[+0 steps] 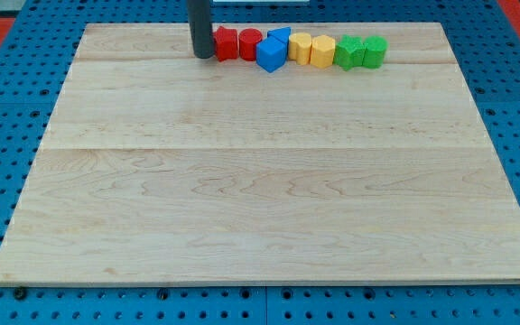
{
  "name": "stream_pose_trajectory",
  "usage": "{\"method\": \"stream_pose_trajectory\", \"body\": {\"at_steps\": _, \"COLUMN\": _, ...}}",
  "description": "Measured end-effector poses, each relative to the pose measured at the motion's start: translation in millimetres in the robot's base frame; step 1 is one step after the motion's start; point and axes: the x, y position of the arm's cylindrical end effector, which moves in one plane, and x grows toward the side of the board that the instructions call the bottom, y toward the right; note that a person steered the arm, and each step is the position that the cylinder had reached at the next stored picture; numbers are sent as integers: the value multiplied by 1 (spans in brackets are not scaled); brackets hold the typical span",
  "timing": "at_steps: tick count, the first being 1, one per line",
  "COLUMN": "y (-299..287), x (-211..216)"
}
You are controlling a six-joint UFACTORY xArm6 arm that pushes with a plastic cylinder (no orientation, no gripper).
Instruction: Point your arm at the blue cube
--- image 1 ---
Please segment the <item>grey cylindrical robot arm tip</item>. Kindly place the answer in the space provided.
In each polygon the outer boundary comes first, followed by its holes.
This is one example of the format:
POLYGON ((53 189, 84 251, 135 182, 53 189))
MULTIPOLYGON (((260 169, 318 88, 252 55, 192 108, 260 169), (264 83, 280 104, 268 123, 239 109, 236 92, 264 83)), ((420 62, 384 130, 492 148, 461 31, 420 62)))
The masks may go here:
POLYGON ((187 15, 194 55, 208 59, 215 54, 209 0, 187 0, 187 15))

